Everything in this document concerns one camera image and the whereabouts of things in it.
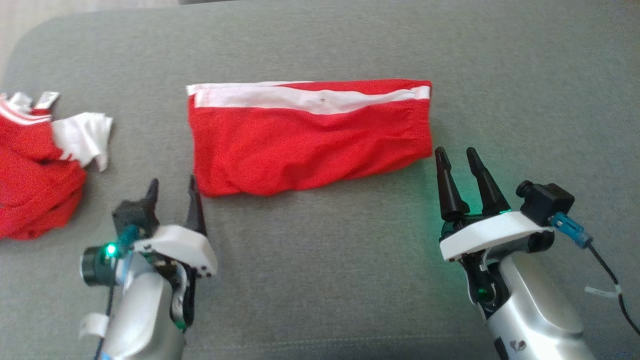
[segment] floor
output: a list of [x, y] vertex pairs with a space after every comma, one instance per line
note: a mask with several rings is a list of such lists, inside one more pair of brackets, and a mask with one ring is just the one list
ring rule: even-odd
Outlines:
[[178, 6], [178, 0], [0, 0], [0, 76], [13, 47], [31, 28], [71, 13]]

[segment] blue cable connector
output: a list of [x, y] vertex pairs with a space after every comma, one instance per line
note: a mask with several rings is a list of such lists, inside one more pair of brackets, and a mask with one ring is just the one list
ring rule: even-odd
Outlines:
[[584, 227], [561, 211], [551, 218], [551, 226], [569, 236], [580, 249], [585, 249], [593, 241], [593, 236], [589, 235]]

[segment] black cable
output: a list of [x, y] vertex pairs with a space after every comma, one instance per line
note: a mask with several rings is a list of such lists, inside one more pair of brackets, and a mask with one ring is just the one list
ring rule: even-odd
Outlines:
[[[109, 317], [111, 316], [111, 308], [113, 307], [113, 293], [116, 288], [116, 269], [118, 268], [118, 259], [116, 258], [115, 265], [113, 265], [113, 282], [109, 285], [109, 296], [107, 298], [107, 309], [104, 314]], [[95, 355], [93, 356], [93, 360], [100, 360], [100, 352], [102, 352], [102, 344], [104, 343], [104, 338], [100, 338], [98, 341], [98, 348], [95, 349]]]
[[[600, 254], [598, 254], [596, 249], [593, 248], [593, 245], [589, 244], [587, 245], [587, 248], [589, 248], [593, 256], [596, 258], [596, 260], [598, 260], [598, 262], [600, 263], [600, 266], [602, 266], [604, 270], [607, 272], [607, 274], [609, 274], [609, 277], [611, 278], [611, 280], [613, 280], [613, 284], [619, 285], [618, 278], [613, 274], [613, 271], [611, 271], [611, 268], [609, 268], [609, 265], [607, 265], [607, 263], [605, 263], [604, 260], [600, 257]], [[627, 312], [627, 307], [625, 306], [625, 301], [622, 298], [622, 292], [618, 294], [618, 303], [620, 304], [620, 310], [622, 310], [622, 315], [625, 317], [625, 320], [629, 323], [629, 325], [636, 332], [636, 334], [640, 336], [640, 329], [638, 329], [638, 326], [634, 324], [633, 320], [631, 320], [631, 317], [629, 317], [629, 313]]]

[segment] white stripe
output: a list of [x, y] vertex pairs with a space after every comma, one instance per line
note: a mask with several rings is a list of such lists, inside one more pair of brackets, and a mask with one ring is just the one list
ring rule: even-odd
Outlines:
[[243, 86], [209, 89], [196, 93], [197, 108], [293, 109], [316, 115], [349, 113], [366, 106], [392, 101], [429, 99], [431, 88], [417, 86], [387, 94], [367, 95], [357, 91], [298, 90], [275, 86]]
[[261, 81], [259, 83], [209, 83], [209, 84], [193, 84], [187, 86], [187, 94], [189, 96], [207, 89], [220, 89], [220, 88], [238, 88], [241, 86], [277, 86], [284, 84], [300, 84], [300, 83], [313, 83], [313, 81]]
[[6, 94], [0, 94], [0, 115], [7, 120], [10, 120], [20, 125], [35, 125], [41, 122], [47, 122], [51, 120], [50, 115], [33, 116], [27, 114], [16, 115], [16, 111], [12, 111], [9, 104], [6, 103]]

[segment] camera lens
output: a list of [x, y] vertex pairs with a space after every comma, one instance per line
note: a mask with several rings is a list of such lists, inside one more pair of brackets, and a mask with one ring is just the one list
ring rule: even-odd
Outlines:
[[113, 283], [115, 274], [111, 268], [111, 258], [107, 257], [104, 247], [94, 246], [84, 250], [80, 275], [89, 286], [109, 286]]

